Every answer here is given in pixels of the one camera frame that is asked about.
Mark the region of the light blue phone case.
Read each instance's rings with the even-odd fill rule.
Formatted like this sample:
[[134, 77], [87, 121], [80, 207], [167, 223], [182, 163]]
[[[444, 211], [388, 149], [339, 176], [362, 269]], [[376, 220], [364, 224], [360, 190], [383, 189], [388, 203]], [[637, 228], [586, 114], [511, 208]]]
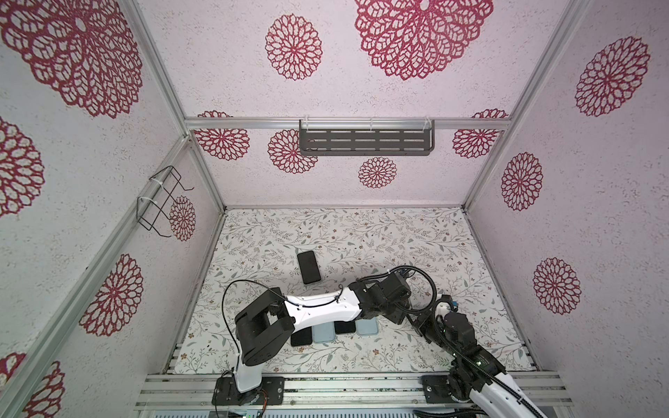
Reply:
[[378, 321], [376, 319], [357, 320], [355, 328], [357, 334], [361, 336], [377, 335], [379, 332]]
[[336, 339], [336, 327], [334, 322], [323, 323], [311, 327], [312, 341], [315, 344], [324, 344]]

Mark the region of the black phone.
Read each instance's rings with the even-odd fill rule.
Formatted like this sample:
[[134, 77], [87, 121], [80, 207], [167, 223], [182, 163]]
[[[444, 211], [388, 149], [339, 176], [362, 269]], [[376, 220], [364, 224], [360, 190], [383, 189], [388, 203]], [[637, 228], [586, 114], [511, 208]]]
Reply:
[[310, 346], [313, 343], [313, 331], [311, 327], [306, 327], [295, 331], [290, 336], [290, 345], [293, 348]]

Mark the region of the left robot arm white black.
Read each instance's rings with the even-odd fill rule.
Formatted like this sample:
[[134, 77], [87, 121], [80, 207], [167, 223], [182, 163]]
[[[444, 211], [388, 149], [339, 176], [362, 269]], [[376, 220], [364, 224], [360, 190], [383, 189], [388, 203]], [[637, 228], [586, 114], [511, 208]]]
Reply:
[[233, 369], [235, 388], [241, 394], [261, 386], [267, 362], [280, 352], [291, 335], [326, 323], [371, 320], [383, 316], [402, 322], [411, 291], [400, 273], [381, 280], [356, 280], [329, 294], [292, 296], [270, 287], [234, 319], [238, 360]]

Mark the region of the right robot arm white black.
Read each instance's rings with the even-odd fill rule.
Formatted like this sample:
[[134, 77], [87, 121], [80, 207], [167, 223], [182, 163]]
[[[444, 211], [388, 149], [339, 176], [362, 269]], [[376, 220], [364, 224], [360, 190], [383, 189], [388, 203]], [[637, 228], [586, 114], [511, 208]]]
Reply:
[[463, 313], [422, 313], [412, 327], [429, 343], [453, 357], [447, 374], [423, 376], [421, 383], [428, 404], [449, 401], [471, 403], [453, 416], [544, 417], [526, 396], [505, 366], [476, 339], [474, 327]]

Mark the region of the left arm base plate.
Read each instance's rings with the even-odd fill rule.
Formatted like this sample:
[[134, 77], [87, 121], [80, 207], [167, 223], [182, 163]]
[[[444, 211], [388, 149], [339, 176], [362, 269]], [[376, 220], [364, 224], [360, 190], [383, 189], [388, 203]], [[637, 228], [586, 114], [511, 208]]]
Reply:
[[284, 387], [283, 377], [263, 377], [259, 388], [242, 393], [237, 388], [235, 378], [222, 376], [216, 381], [212, 405], [215, 407], [281, 405]]

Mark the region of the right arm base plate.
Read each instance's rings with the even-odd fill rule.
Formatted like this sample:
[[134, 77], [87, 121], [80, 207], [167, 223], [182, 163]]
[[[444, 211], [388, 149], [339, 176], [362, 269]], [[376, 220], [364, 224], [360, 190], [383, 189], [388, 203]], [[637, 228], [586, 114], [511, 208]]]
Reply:
[[427, 374], [422, 376], [420, 381], [428, 404], [465, 403], [470, 400], [470, 388], [458, 376]]

